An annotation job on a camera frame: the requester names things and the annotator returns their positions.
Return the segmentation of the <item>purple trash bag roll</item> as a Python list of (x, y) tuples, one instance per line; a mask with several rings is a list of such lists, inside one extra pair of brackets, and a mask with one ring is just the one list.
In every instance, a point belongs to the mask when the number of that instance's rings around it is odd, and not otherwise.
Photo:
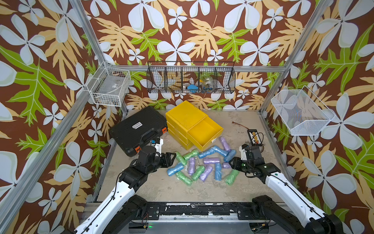
[(231, 169), (231, 168), (232, 168), (231, 165), (230, 165), (229, 163), (227, 163), (227, 162), (223, 163), (223, 164), (222, 164), (222, 167), (223, 167), (224, 169)]
[(204, 158), (203, 162), (204, 164), (216, 164), (221, 163), (221, 160), (219, 158)]
[(220, 137), (220, 142), (225, 151), (228, 151), (228, 152), (231, 151), (231, 147), (224, 136)]
[(210, 175), (212, 171), (213, 171), (213, 167), (211, 165), (206, 166), (204, 171), (201, 173), (199, 179), (205, 182), (207, 177)]
[(189, 159), (188, 174), (191, 176), (195, 173), (196, 160), (195, 157)]

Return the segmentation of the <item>green trash bag roll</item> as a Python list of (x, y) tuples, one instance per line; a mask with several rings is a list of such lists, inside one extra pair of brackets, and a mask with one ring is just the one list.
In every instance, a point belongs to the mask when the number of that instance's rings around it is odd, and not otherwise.
[(195, 157), (197, 155), (199, 155), (199, 150), (198, 149), (194, 149), (191, 152), (185, 154), (183, 157), (184, 157), (185, 160), (189, 160), (190, 158), (193, 158), (193, 157)]
[(238, 174), (239, 174), (239, 171), (237, 171), (237, 170), (232, 170), (232, 171), (230, 172), (230, 174), (227, 175), (227, 176), (225, 177), (225, 183), (226, 183), (227, 185), (232, 185), (232, 184), (235, 182), (235, 180), (236, 180)]
[(193, 184), (193, 180), (187, 177), (183, 172), (179, 171), (175, 174), (178, 179), (184, 182), (186, 185), (191, 186)]
[(191, 176), (192, 180), (193, 181), (197, 181), (200, 177), (200, 175), (205, 171), (205, 166), (198, 166), (195, 170), (195, 172), (193, 173), (193, 175)]
[(183, 164), (184, 166), (186, 166), (188, 164), (188, 162), (186, 161), (186, 159), (179, 153), (179, 152), (175, 152), (176, 154), (176, 159), (181, 163)]

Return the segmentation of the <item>yellow top drawer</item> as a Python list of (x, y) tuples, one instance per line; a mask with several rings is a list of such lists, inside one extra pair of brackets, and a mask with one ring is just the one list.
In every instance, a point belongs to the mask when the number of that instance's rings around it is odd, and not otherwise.
[(200, 150), (205, 151), (223, 133), (223, 127), (209, 117), (204, 118), (187, 131), (187, 138)]

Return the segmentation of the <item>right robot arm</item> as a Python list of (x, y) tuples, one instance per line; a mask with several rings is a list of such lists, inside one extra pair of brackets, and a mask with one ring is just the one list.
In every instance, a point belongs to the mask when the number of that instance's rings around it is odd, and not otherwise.
[(342, 234), (342, 221), (327, 214), (300, 193), (273, 163), (265, 163), (258, 146), (242, 145), (241, 157), (231, 150), (225, 157), (234, 172), (243, 172), (248, 178), (258, 178), (272, 189), (288, 206), (280, 207), (269, 196), (252, 199), (250, 212), (254, 218), (274, 221), (291, 234)]

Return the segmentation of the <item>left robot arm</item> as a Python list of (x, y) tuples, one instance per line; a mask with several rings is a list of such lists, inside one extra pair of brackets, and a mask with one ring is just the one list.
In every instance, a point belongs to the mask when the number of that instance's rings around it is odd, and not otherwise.
[(116, 185), (96, 210), (74, 231), (67, 234), (118, 234), (131, 221), (146, 216), (147, 201), (135, 194), (148, 175), (169, 168), (179, 153), (162, 153), (161, 145), (147, 145), (128, 168), (117, 177)]

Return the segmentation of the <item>blue trash bag roll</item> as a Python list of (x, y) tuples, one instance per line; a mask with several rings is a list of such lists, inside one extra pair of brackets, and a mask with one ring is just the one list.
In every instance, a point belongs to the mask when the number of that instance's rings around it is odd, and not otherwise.
[(224, 162), (230, 162), (236, 155), (236, 150), (231, 150), (228, 154), (224, 157)]
[(213, 146), (213, 147), (211, 147), (211, 149), (214, 151), (214, 153), (218, 153), (218, 154), (220, 154), (223, 157), (226, 157), (228, 155), (228, 151), (223, 150), (223, 149), (219, 148), (216, 145)]
[(215, 164), (214, 179), (217, 181), (222, 180), (222, 165), (221, 163)]
[(214, 147), (211, 147), (211, 148), (209, 148), (209, 149), (207, 149), (207, 150), (205, 150), (205, 151), (199, 153), (199, 154), (198, 154), (198, 158), (203, 159), (203, 158), (205, 158), (205, 157), (207, 157), (207, 156), (210, 156), (210, 155), (212, 155), (212, 154), (214, 154), (214, 153), (215, 153), (215, 148), (214, 148)]
[(178, 163), (175, 167), (172, 167), (167, 170), (167, 175), (172, 176), (184, 169), (184, 165), (182, 163)]

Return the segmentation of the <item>yellow plastic drawer cabinet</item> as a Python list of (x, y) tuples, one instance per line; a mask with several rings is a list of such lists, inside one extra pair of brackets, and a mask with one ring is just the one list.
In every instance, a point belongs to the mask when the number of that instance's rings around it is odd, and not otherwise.
[(207, 114), (188, 101), (183, 101), (166, 112), (167, 126), (171, 136), (186, 150), (194, 145), (188, 138), (188, 131), (206, 117)]

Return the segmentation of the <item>black parallel charging board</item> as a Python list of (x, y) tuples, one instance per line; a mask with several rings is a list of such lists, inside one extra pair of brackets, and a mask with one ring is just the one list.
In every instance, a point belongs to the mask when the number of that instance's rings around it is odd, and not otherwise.
[(258, 136), (258, 131), (255, 129), (248, 129), (247, 134), (250, 138), (250, 143), (252, 146), (259, 146), (261, 144), (261, 141)]

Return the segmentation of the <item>black tool case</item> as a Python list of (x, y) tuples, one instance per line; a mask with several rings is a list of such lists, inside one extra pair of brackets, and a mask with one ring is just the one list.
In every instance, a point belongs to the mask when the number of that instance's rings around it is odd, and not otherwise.
[(109, 129), (110, 136), (129, 157), (168, 130), (166, 118), (148, 106)]

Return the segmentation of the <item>blue object in basket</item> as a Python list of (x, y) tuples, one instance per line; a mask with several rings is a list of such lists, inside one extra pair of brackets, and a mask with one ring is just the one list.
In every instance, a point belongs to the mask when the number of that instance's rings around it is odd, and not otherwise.
[(196, 93), (196, 92), (199, 90), (199, 88), (198, 88), (197, 86), (193, 85), (193, 84), (190, 84), (190, 85), (188, 86), (188, 90), (189, 90), (191, 93)]

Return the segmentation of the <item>clear jar in basket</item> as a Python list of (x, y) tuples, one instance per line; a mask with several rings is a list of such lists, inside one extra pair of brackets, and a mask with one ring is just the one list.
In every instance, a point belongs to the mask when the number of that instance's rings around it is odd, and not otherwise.
[(212, 77), (203, 79), (202, 87), (203, 87), (203, 90), (206, 92), (212, 91), (214, 88), (214, 79)]

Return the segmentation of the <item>white mesh basket right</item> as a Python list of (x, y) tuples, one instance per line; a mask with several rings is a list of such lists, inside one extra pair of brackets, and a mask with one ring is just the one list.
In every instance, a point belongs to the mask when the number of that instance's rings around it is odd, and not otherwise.
[(334, 111), (307, 86), (284, 88), (271, 103), (292, 136), (317, 135), (335, 118)]

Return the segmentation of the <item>aluminium frame post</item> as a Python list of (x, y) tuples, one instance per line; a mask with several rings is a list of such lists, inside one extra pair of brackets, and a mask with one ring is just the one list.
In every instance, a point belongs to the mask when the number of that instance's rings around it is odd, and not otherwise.
[(288, 60), (285, 62), (283, 69), (279, 72), (274, 84), (272, 85), (270, 91), (268, 92), (267, 96), (264, 99), (264, 102), (259, 110), (259, 113), (266, 111), (268, 105), (270, 104), (271, 99), (275, 96), (277, 88), (279, 84), (287, 78), (287, 73), (290, 72), (291, 66), (295, 63), (295, 60), (299, 54), (299, 52), (305, 46), (309, 36), (312, 34), (313, 30), (319, 23), (320, 19), (322, 18), (326, 9), (333, 3), (333, 1), (319, 1), (318, 5), (316, 6), (313, 14), (311, 15), (309, 21), (307, 22), (305, 28), (303, 29), (299, 39), (297, 40)]

